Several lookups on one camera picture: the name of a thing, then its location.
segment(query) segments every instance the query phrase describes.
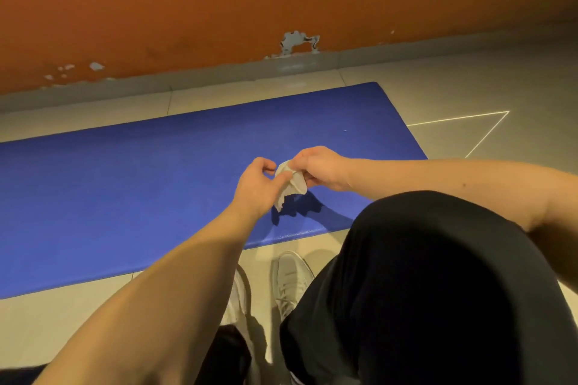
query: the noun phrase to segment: person's right arm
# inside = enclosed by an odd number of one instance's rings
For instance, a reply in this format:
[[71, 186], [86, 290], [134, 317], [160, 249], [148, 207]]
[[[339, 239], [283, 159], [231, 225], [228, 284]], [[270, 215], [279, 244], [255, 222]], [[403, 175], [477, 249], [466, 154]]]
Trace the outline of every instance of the person's right arm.
[[325, 184], [380, 199], [434, 190], [486, 207], [523, 228], [560, 279], [578, 293], [578, 177], [551, 168], [494, 160], [348, 159], [318, 146], [290, 167], [307, 185]]

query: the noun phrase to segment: tile floor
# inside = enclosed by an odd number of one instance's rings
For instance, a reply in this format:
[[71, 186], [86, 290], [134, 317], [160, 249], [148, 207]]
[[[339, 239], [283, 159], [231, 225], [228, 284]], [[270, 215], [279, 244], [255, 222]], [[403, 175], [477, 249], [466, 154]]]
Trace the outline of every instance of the tile floor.
[[[518, 46], [343, 68], [0, 115], [0, 142], [377, 81], [429, 158], [535, 162], [578, 173], [578, 42]], [[246, 250], [250, 327], [264, 384], [286, 383], [275, 337], [271, 260], [299, 252], [315, 273], [346, 231]], [[135, 275], [0, 300], [0, 368], [53, 358], [83, 321]], [[578, 319], [578, 296], [563, 287]]]

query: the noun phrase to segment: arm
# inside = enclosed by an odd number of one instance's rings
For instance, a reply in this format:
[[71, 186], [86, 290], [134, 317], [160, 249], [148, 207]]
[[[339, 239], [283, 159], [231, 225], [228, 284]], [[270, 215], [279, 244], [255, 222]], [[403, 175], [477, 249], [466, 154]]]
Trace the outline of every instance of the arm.
[[578, 291], [578, 177], [551, 168], [492, 160], [347, 159], [328, 148], [301, 151], [290, 165], [308, 186], [325, 184], [380, 199], [435, 190], [486, 207], [517, 223], [560, 279]]
[[275, 167], [255, 159], [230, 206], [106, 301], [35, 384], [193, 383], [227, 306], [243, 245], [291, 178], [291, 172], [264, 177]]

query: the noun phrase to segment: white tissue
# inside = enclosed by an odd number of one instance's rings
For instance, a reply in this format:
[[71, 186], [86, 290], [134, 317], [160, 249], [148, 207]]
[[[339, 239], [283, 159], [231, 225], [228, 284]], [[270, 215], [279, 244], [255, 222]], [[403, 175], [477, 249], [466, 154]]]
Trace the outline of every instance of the white tissue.
[[305, 178], [303, 177], [303, 172], [294, 171], [287, 165], [287, 163], [289, 163], [289, 160], [281, 163], [277, 168], [277, 170], [275, 171], [276, 177], [278, 176], [278, 174], [284, 171], [293, 172], [293, 177], [291, 178], [289, 183], [287, 183], [285, 187], [281, 190], [279, 199], [275, 203], [275, 208], [277, 209], [278, 212], [280, 212], [281, 208], [283, 208], [283, 204], [285, 203], [285, 197], [289, 195], [294, 195], [296, 193], [300, 195], [305, 195], [307, 193], [307, 183], [305, 182]]

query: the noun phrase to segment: light strip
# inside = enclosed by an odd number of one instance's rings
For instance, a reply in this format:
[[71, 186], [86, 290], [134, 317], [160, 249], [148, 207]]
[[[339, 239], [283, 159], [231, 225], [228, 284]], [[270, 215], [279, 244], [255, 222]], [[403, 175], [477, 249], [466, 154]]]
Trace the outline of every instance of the light strip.
[[412, 123], [412, 124], [406, 125], [406, 126], [414, 127], [416, 125], [425, 125], [426, 123], [447, 122], [448, 120], [458, 120], [458, 119], [468, 119], [468, 118], [480, 118], [482, 116], [493, 116], [493, 115], [499, 115], [499, 114], [504, 114], [504, 117], [505, 117], [508, 113], [509, 113], [509, 111], [495, 111], [493, 113], [484, 113], [484, 114], [480, 114], [480, 115], [461, 116], [459, 118], [439, 119], [439, 120], [430, 120], [429, 122]]
[[504, 120], [504, 118], [509, 115], [509, 113], [510, 113], [509, 111], [506, 111], [506, 114], [504, 114], [504, 115], [502, 116], [502, 118], [496, 122], [496, 125], [494, 125], [490, 131], [488, 131], [488, 134], [486, 134], [484, 137], [482, 137], [482, 139], [477, 143], [477, 145], [474, 146], [473, 149], [472, 149], [470, 152], [468, 152], [468, 155], [466, 155], [466, 156], [464, 157], [465, 159], [470, 156], [470, 154], [474, 151], [475, 148], [477, 148], [477, 147], [480, 146], [481, 142], [483, 142], [484, 140], [486, 140], [486, 137], [488, 137], [489, 134], [490, 134], [492, 131], [494, 131], [494, 128], [497, 127], [497, 126], [500, 124], [500, 122], [502, 122], [502, 120]]

